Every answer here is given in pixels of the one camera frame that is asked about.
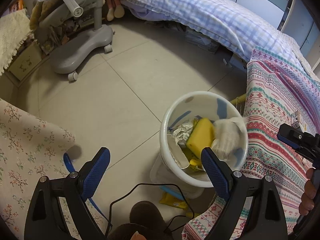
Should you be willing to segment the person right hand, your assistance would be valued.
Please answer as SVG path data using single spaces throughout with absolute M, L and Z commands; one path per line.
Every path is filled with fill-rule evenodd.
M 317 193 L 317 190 L 311 181 L 314 171 L 314 168 L 310 168 L 306 172 L 306 177 L 308 180 L 304 186 L 304 193 L 302 194 L 301 203 L 299 205 L 299 213 L 302 216 L 306 216 L 315 205 L 313 199 Z

